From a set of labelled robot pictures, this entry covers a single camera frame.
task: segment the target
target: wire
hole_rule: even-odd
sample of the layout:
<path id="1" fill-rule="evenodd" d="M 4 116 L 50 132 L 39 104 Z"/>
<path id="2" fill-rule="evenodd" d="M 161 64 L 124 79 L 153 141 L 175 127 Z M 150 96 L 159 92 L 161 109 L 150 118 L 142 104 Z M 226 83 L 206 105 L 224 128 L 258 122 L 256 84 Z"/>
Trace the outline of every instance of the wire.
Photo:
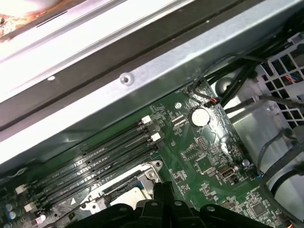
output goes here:
<path id="1" fill-rule="evenodd" d="M 268 142 L 266 142 L 264 144 L 264 146 L 262 147 L 260 153 L 258 154 L 258 158 L 257 158 L 257 165 L 256 165 L 256 169 L 257 169 L 257 173 L 261 174 L 261 162 L 262 159 L 268 149 L 268 147 L 273 144 L 275 141 L 278 141 L 279 139 L 281 139 L 283 137 L 283 135 L 286 135 L 288 131 L 291 131 L 290 129 L 286 128 L 286 129 L 282 129 L 280 130 L 280 132 L 271 140 L 269 140 Z"/>
<path id="2" fill-rule="evenodd" d="M 293 82 L 289 76 L 286 75 L 285 78 L 286 78 L 289 82 L 291 82 L 291 83 Z"/>
<path id="3" fill-rule="evenodd" d="M 276 182 L 275 184 L 272 186 L 271 188 L 271 194 L 273 196 L 276 195 L 276 192 L 278 191 L 278 189 L 281 187 L 281 185 L 288 180 L 289 178 L 295 176 L 299 174 L 299 172 L 297 170 L 290 170 L 289 172 L 285 173 L 283 176 L 281 176 Z"/>
<path id="4" fill-rule="evenodd" d="M 296 158 L 304 150 L 304 138 L 294 147 L 289 149 L 278 161 L 276 161 L 264 174 L 260 182 L 260 190 L 267 197 L 270 204 L 276 206 L 282 213 L 288 216 L 298 227 L 304 228 L 304 223 L 284 208 L 271 194 L 267 183 L 273 176 Z"/>
<path id="5" fill-rule="evenodd" d="M 260 98 L 260 100 L 267 100 L 267 101 L 274 101 L 274 102 L 277 102 L 279 104 L 282 104 L 282 105 L 287 105 L 288 107 L 292 107 L 292 108 L 298 108 L 298 109 L 302 109 L 304 108 L 304 104 L 303 103 L 299 103 L 299 102 L 296 102 L 296 101 L 291 101 L 291 100 L 287 100 L 287 99 L 283 99 L 283 98 L 280 98 L 280 97 L 273 97 L 273 96 L 258 96 Z M 241 108 L 245 108 L 247 106 L 249 106 L 250 104 L 254 103 L 254 99 L 253 98 L 250 98 L 246 101 L 243 101 L 241 103 L 239 103 L 238 105 L 232 107 L 232 108 L 228 108 L 228 109 L 225 109 L 225 112 L 226 114 L 229 114 L 229 113 L 232 113 L 232 112 L 235 112 Z"/>

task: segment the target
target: screw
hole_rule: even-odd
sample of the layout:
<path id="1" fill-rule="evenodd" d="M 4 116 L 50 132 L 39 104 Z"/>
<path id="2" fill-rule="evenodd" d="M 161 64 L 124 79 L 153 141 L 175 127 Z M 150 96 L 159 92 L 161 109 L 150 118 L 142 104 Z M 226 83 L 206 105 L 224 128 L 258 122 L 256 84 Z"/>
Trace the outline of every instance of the screw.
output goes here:
<path id="1" fill-rule="evenodd" d="M 134 76 L 131 73 L 123 73 L 120 75 L 119 80 L 123 85 L 130 86 L 134 81 Z"/>
<path id="2" fill-rule="evenodd" d="M 248 159 L 244 159 L 244 160 L 242 161 L 242 165 L 243 165 L 244 167 L 248 167 L 248 166 L 250 165 L 250 161 L 249 161 Z"/>
<path id="3" fill-rule="evenodd" d="M 211 211 L 211 212 L 214 212 L 214 211 L 215 211 L 215 208 L 212 207 L 212 206 L 208 206 L 208 207 L 207 207 L 207 210 L 208 210 L 208 211 Z"/>
<path id="4" fill-rule="evenodd" d="M 149 172 L 147 173 L 147 176 L 148 176 L 148 178 L 152 179 L 152 178 L 155 177 L 155 173 L 154 173 L 153 171 L 149 171 Z"/>
<path id="5" fill-rule="evenodd" d="M 180 102 L 175 103 L 175 108 L 180 109 L 181 108 L 181 103 Z"/>
<path id="6" fill-rule="evenodd" d="M 267 111 L 269 111 L 269 112 L 271 112 L 271 111 L 273 111 L 275 108 L 273 107 L 273 106 L 269 106 L 268 108 L 267 108 Z"/>
<path id="7" fill-rule="evenodd" d="M 182 205 L 182 203 L 181 203 L 180 201 L 175 201 L 174 204 L 175 204 L 176 206 L 181 206 L 181 205 Z"/>

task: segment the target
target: integrated circuit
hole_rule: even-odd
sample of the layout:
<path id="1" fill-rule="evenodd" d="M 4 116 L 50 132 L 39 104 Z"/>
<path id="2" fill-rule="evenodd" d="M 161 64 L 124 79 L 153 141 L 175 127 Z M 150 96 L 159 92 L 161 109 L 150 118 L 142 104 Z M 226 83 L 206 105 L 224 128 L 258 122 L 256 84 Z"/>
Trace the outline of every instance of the integrated circuit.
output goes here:
<path id="1" fill-rule="evenodd" d="M 256 216 L 260 216 L 260 215 L 264 214 L 265 211 L 266 211 L 265 207 L 263 206 L 262 203 L 258 203 L 256 205 L 254 205 L 252 207 L 252 210 L 254 211 L 254 213 L 256 214 Z"/>

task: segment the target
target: motherboard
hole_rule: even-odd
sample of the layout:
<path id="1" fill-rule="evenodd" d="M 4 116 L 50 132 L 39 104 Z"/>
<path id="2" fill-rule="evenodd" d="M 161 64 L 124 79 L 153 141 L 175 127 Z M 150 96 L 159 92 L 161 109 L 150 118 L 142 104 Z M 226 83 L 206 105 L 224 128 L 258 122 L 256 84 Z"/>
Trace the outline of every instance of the motherboard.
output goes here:
<path id="1" fill-rule="evenodd" d="M 199 89 L 213 95 L 207 84 Z M 14 177 L 0 190 L 0 225 L 63 228 L 117 203 L 135 208 L 162 181 L 198 210 L 212 203 L 285 227 L 222 107 L 188 86 Z"/>

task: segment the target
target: capacitor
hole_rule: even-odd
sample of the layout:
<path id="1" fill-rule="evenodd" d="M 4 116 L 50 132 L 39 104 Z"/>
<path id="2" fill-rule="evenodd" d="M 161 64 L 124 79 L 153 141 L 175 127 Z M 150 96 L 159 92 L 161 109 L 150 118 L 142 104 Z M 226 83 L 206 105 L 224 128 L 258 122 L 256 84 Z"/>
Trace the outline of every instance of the capacitor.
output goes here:
<path id="1" fill-rule="evenodd" d="M 13 219 L 15 219 L 16 217 L 18 217 L 20 215 L 21 215 L 21 210 L 20 209 L 12 210 L 9 213 L 9 219 L 13 220 Z"/>
<path id="2" fill-rule="evenodd" d="M 204 127 L 210 121 L 210 115 L 204 108 L 194 108 L 189 115 L 189 122 L 196 127 Z"/>
<path id="3" fill-rule="evenodd" d="M 11 224 L 10 223 L 5 224 L 4 228 L 11 228 Z"/>
<path id="4" fill-rule="evenodd" d="M 244 160 L 242 161 L 242 165 L 243 165 L 244 167 L 248 167 L 248 166 L 250 165 L 250 161 L 249 161 L 248 159 L 244 159 Z"/>
<path id="5" fill-rule="evenodd" d="M 234 165 L 233 167 L 234 172 L 238 172 L 239 171 L 239 167 L 237 165 Z"/>
<path id="6" fill-rule="evenodd" d="M 17 207 L 17 205 L 18 204 L 17 204 L 16 201 L 12 201 L 12 202 L 10 202 L 10 203 L 8 203 L 8 204 L 5 205 L 5 210 L 7 212 L 10 212 L 11 210 L 15 209 Z"/>
<path id="7" fill-rule="evenodd" d="M 9 219 L 15 219 L 16 217 L 17 217 L 16 212 L 11 211 L 11 212 L 9 213 Z"/>
<path id="8" fill-rule="evenodd" d="M 40 215 L 38 218 L 36 218 L 37 224 L 43 223 L 47 219 L 46 215 Z"/>

